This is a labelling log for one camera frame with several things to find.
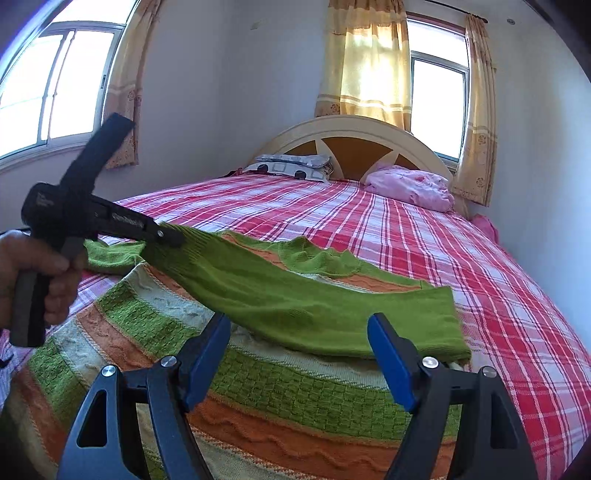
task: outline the yellow curtain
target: yellow curtain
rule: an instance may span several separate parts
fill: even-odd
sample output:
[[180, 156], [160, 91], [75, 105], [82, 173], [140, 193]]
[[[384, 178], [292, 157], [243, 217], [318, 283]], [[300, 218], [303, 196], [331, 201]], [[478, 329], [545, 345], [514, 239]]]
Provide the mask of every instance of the yellow curtain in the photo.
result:
[[140, 0], [129, 20], [111, 69], [103, 119], [116, 112], [135, 122], [135, 129], [105, 168], [138, 164], [138, 125], [142, 74], [152, 25], [163, 0]]
[[484, 22], [473, 15], [466, 17], [466, 42], [470, 54], [470, 105], [452, 191], [488, 206], [496, 163], [495, 68]]
[[410, 131], [411, 62], [402, 0], [330, 0], [316, 116], [363, 115]]

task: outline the metal screw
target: metal screw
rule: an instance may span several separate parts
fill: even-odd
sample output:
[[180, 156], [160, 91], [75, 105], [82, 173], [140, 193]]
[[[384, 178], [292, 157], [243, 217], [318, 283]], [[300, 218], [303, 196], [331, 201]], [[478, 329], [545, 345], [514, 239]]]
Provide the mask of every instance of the metal screw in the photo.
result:
[[437, 368], [439, 366], [439, 361], [432, 356], [426, 356], [423, 358], [423, 365], [427, 368]]
[[114, 365], [107, 365], [106, 367], [103, 367], [103, 370], [101, 370], [100, 373], [103, 377], [110, 377], [111, 375], [114, 375], [116, 371], [117, 369]]
[[495, 378], [497, 373], [494, 368], [486, 366], [482, 368], [482, 375], [488, 378]]
[[160, 365], [162, 365], [163, 367], [172, 367], [176, 363], [177, 358], [173, 355], [167, 355], [160, 361]]

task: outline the red plaid bedsheet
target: red plaid bedsheet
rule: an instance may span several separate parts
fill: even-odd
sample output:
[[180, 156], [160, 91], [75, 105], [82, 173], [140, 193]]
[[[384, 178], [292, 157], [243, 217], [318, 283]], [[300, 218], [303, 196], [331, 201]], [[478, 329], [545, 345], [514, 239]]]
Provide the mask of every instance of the red plaid bedsheet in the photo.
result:
[[[379, 268], [454, 292], [471, 368], [501, 374], [525, 425], [541, 479], [556, 479], [591, 433], [591, 359], [552, 301], [500, 247], [457, 215], [331, 184], [242, 175], [121, 201], [158, 221], [206, 231], [232, 229], [267, 241], [308, 237], [351, 250]], [[88, 275], [76, 313], [117, 281]], [[0, 340], [0, 403], [30, 352]]]

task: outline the patterned pillow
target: patterned pillow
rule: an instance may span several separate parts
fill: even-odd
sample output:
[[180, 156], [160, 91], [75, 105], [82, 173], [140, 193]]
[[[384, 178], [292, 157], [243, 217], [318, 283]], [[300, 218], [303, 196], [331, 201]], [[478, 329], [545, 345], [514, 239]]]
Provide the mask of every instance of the patterned pillow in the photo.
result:
[[330, 163], [330, 155], [259, 155], [255, 157], [259, 162], [286, 162], [295, 163], [302, 167], [323, 168]]
[[293, 177], [299, 180], [312, 180], [329, 182], [332, 165], [327, 163], [323, 168], [309, 168], [295, 163], [279, 161], [262, 161], [247, 166], [244, 172], [251, 171], [255, 173], [269, 173], [272, 175], [283, 175]]

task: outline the human hand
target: human hand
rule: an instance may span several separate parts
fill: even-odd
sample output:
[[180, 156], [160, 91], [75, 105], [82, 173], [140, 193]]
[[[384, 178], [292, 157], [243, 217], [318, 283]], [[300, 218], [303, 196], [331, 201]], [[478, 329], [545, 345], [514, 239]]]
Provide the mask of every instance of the human hand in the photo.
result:
[[57, 325], [68, 317], [87, 260], [86, 249], [70, 263], [45, 242], [22, 232], [13, 230], [0, 236], [0, 329], [10, 328], [19, 270], [36, 270], [54, 277], [45, 297], [44, 320]]

